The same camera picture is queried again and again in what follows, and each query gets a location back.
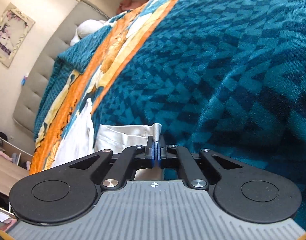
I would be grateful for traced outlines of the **white garment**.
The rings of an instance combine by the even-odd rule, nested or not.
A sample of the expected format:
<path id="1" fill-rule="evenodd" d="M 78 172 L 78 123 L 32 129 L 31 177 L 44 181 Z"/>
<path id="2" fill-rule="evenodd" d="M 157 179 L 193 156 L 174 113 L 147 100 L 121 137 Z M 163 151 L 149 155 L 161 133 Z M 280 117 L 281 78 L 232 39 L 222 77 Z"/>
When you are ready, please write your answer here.
<path id="1" fill-rule="evenodd" d="M 130 146 L 146 145 L 148 137 L 155 137 L 161 131 L 160 124 L 152 126 L 101 124 L 96 132 L 91 119 L 91 110 L 92 100 L 87 99 L 82 111 L 73 117 L 73 123 L 64 132 L 51 164 L 52 168 L 99 150 L 111 149 L 114 154 L 117 154 Z"/>

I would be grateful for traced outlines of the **teal orange floral blanket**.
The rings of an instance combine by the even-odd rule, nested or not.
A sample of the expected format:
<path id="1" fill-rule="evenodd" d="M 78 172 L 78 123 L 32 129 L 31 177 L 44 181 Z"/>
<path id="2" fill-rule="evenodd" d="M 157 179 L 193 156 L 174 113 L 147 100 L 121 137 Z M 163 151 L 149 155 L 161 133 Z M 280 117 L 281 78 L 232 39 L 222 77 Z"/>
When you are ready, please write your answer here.
<path id="1" fill-rule="evenodd" d="M 296 183 L 306 229 L 306 0 L 150 0 L 60 53 L 34 124 L 31 173 L 49 169 L 92 105 L 108 125 L 162 126 Z"/>

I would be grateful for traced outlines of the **grey tufted headboard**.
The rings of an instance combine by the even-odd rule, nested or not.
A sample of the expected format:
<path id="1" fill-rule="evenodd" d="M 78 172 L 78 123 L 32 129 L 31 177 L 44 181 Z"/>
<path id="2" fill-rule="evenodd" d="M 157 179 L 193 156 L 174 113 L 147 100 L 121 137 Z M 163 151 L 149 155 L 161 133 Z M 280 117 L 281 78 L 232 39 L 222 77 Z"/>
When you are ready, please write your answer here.
<path id="1" fill-rule="evenodd" d="M 86 20 L 108 20 L 94 4 L 81 0 L 51 36 L 23 85 L 13 112 L 13 120 L 30 138 L 34 138 L 34 122 L 56 57 L 69 48 L 77 27 Z"/>

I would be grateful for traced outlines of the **wooden open wardrobe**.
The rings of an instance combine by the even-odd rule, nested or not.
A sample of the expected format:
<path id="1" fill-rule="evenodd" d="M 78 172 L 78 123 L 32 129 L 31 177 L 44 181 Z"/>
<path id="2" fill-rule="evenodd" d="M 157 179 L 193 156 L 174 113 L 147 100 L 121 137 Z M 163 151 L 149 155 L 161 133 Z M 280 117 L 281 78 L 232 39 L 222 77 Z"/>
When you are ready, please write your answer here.
<path id="1" fill-rule="evenodd" d="M 16 182 L 28 176 L 32 158 L 8 142 L 5 135 L 0 136 L 0 230 L 6 231 L 16 222 L 9 193 Z"/>

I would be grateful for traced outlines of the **small blue item on headboard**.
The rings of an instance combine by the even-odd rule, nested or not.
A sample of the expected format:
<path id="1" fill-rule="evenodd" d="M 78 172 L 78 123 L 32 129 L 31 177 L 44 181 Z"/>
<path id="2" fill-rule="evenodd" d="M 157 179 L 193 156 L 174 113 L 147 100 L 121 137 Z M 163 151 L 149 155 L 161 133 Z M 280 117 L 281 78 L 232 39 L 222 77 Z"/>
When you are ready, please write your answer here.
<path id="1" fill-rule="evenodd" d="M 21 80 L 21 85 L 22 85 L 22 86 L 25 84 L 27 78 L 28 78 L 28 74 L 26 74 L 26 75 L 22 78 L 22 80 Z"/>

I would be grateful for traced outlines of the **white pillow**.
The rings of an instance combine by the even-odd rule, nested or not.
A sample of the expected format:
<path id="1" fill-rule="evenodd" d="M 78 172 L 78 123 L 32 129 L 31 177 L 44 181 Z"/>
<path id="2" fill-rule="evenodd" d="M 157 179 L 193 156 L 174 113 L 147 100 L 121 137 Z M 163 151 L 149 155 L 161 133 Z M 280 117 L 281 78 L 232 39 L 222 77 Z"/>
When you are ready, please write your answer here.
<path id="1" fill-rule="evenodd" d="M 105 25 L 104 20 L 97 21 L 97 20 L 89 19 L 89 20 L 82 22 L 75 30 L 74 37 L 70 41 L 70 46 L 75 45 L 82 38 L 98 31 L 104 25 Z"/>

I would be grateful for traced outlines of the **pink cloth bundle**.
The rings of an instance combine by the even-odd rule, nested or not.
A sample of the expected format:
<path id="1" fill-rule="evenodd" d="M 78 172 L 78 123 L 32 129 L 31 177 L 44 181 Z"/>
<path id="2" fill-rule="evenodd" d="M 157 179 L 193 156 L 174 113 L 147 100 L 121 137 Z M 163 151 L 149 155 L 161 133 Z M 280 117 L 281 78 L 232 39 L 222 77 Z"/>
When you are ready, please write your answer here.
<path id="1" fill-rule="evenodd" d="M 141 7 L 143 4 L 145 4 L 147 0 L 139 0 L 139 1 L 133 1 L 133 0 L 122 0 L 119 4 L 119 7 L 116 11 L 116 14 L 120 14 L 124 11 L 134 10 L 138 7 Z"/>

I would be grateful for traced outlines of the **framed floral wall picture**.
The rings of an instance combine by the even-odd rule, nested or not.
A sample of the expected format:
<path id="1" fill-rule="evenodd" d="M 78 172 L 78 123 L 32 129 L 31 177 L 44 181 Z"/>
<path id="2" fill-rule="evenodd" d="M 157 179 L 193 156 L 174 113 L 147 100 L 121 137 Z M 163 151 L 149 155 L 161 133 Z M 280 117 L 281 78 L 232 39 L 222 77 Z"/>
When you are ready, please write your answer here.
<path id="1" fill-rule="evenodd" d="M 0 62 L 10 67 L 35 21 L 9 3 L 0 17 Z"/>

